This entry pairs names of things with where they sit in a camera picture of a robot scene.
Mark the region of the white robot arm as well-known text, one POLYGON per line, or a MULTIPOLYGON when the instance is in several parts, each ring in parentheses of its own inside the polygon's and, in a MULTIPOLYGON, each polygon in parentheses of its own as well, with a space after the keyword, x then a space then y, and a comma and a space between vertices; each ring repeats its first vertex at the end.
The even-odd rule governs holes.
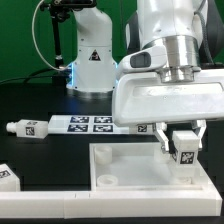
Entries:
POLYGON ((118 126, 151 125, 164 151, 198 150, 206 123, 224 119, 224 68, 206 69, 211 0, 137 0, 126 26, 128 54, 112 58, 112 23, 96 7, 74 13, 78 55, 69 92, 110 94, 118 126))

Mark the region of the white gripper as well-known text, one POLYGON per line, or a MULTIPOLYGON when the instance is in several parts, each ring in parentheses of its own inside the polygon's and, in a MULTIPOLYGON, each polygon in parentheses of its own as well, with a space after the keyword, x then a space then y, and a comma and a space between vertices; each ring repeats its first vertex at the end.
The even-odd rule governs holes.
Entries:
POLYGON ((117 126, 155 123, 164 154, 169 153, 166 123, 192 121, 202 149, 205 120, 224 119, 224 69, 202 70, 193 82, 179 83, 162 83, 155 72, 126 74, 113 93, 112 118, 117 126))

